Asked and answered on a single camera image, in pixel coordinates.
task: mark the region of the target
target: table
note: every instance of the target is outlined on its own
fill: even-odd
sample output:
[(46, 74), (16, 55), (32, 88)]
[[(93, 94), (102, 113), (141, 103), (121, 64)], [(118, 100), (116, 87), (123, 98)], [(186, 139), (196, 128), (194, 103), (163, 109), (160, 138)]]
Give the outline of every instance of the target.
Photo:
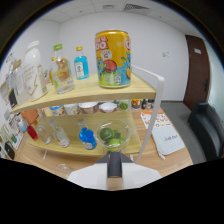
[[(140, 117), (139, 110), (141, 109), (138, 110), (132, 109), (131, 112), (133, 115), (134, 123), (136, 125), (136, 129), (139, 134), (140, 141), (142, 143), (147, 129), (145, 128), (145, 125)], [(42, 158), (44, 156), (45, 150), (42, 150), (41, 148), (38, 147), (31, 148), (29, 145), (25, 144), (27, 138), (28, 134), (24, 133), (23, 143), (21, 143), (19, 149), (15, 151), (16, 154), (15, 161), (37, 166), (53, 174), (55, 172), (55, 168), (62, 163), (67, 164), (74, 170), (78, 170), (85, 168), (87, 166), (91, 166), (94, 163), (96, 163), (100, 158), (102, 158), (101, 156), (95, 156), (95, 157), (75, 156), (48, 151), (45, 159), (43, 160)], [(132, 155), (135, 161), (137, 159), (138, 154), (132, 154)], [(186, 147), (184, 149), (181, 149), (175, 153), (166, 156), (166, 159), (162, 160), (157, 154), (157, 150), (152, 137), (150, 137), (138, 164), (141, 166), (158, 170), (162, 177), (168, 176), (185, 167), (193, 165), (190, 154)], [(121, 178), (108, 179), (108, 190), (114, 191), (121, 189), (122, 189)]]

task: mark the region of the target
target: door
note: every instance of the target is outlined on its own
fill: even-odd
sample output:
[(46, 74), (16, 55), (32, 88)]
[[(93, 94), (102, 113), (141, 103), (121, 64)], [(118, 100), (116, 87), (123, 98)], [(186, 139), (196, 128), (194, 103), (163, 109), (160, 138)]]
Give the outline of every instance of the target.
[(208, 53), (203, 40), (186, 35), (189, 53), (189, 73), (183, 103), (190, 109), (196, 101), (206, 101), (210, 83)]

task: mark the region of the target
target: aluminum can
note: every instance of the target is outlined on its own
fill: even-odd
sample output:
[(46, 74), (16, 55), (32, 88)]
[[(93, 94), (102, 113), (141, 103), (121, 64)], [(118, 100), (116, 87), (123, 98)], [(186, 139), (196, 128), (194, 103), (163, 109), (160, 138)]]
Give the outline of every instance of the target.
[(130, 48), (130, 37), (125, 31), (106, 30), (96, 34), (96, 63), (100, 86), (119, 88), (130, 85)]

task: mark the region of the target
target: shelf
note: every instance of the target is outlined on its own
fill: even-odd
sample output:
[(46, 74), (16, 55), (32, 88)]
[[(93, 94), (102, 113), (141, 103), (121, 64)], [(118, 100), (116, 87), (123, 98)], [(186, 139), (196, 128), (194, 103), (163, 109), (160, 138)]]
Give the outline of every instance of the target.
[(154, 99), (156, 96), (156, 89), (134, 73), (131, 76), (131, 85), (122, 88), (109, 89), (100, 87), (97, 74), (90, 74), (90, 77), (84, 80), (74, 78), (74, 84), (75, 88), (73, 90), (61, 95), (56, 93), (52, 84), (48, 84), (48, 93), (45, 96), (34, 102), (28, 99), (23, 105), (15, 106), (10, 111), (10, 114), (72, 103), (117, 99)]
[[(125, 122), (132, 129), (133, 133), (129, 144), (124, 154), (134, 154), (140, 151), (140, 140), (139, 136), (132, 118), (131, 112), (114, 112), (114, 113), (95, 113), (95, 114), (82, 114), (81, 115), (88, 125), (88, 127), (95, 131), (98, 125), (107, 120), (120, 120)], [(52, 128), (50, 127), (48, 121), (52, 117), (42, 117), (38, 123), (45, 124), (46, 129), (49, 133), (52, 133)], [(51, 143), (48, 145), (43, 144), (43, 142), (38, 139), (33, 141), (30, 137), (27, 139), (27, 143), (31, 146), (40, 147), (45, 150), (51, 150), (54, 152), (67, 153), (72, 155), (82, 155), (82, 156), (101, 156), (105, 155), (101, 147), (98, 145), (93, 150), (86, 150), (82, 142), (79, 140), (79, 126), (77, 124), (77, 119), (80, 118), (78, 115), (65, 115), (60, 117), (53, 117), (58, 126), (61, 126), (67, 135), (69, 136), (71, 143), (67, 148), (62, 148), (58, 145), (56, 140), (52, 139)]]

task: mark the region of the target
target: ceiling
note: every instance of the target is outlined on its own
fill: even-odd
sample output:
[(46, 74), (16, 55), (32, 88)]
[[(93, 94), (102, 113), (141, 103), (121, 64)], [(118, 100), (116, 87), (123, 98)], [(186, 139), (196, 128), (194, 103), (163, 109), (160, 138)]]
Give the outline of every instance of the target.
[(123, 12), (136, 13), (169, 24), (186, 35), (205, 39), (203, 35), (179, 13), (151, 0), (73, 0), (50, 12), (40, 19), (64, 23), (68, 20), (94, 13)]

